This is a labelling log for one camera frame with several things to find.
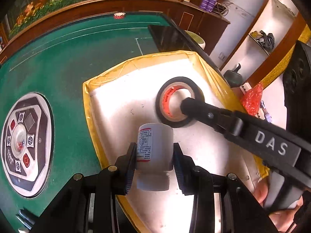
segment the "mahjong control panel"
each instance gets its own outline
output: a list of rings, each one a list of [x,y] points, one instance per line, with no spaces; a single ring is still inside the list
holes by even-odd
[[[34,197],[49,175],[53,145],[52,113],[37,93],[21,97],[9,111],[1,133],[1,160],[11,186]]]

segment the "glass shelf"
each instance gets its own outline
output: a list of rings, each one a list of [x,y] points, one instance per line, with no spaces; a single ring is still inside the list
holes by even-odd
[[[254,40],[254,41],[260,46],[261,49],[263,49],[263,50],[265,51],[265,53],[266,53],[268,56],[270,55],[270,53],[269,53],[266,49],[264,49],[264,48],[261,46],[261,44],[259,44],[258,40],[256,40],[255,38],[253,38],[250,34],[248,34],[248,35],[251,37],[252,40]]]

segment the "wall outlet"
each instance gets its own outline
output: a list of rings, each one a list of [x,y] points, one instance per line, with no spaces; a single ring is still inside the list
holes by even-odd
[[[222,61],[224,61],[227,57],[225,56],[225,54],[223,52],[221,52],[218,56],[218,58]]]

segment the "green felt surface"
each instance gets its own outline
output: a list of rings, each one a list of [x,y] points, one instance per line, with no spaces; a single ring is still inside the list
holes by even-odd
[[[158,52],[149,24],[169,25],[163,17],[148,14],[80,21],[28,44],[0,69],[0,123],[20,97],[38,92],[51,105],[55,124],[52,168],[38,196],[19,195],[0,168],[0,208],[15,230],[22,226],[15,217],[19,209],[39,216],[74,173],[100,171],[86,124],[82,83],[124,60]]]

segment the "bottle label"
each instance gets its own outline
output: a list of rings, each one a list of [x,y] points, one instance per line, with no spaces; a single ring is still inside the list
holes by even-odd
[[[152,129],[145,128],[138,132],[137,162],[148,162],[152,157]]]

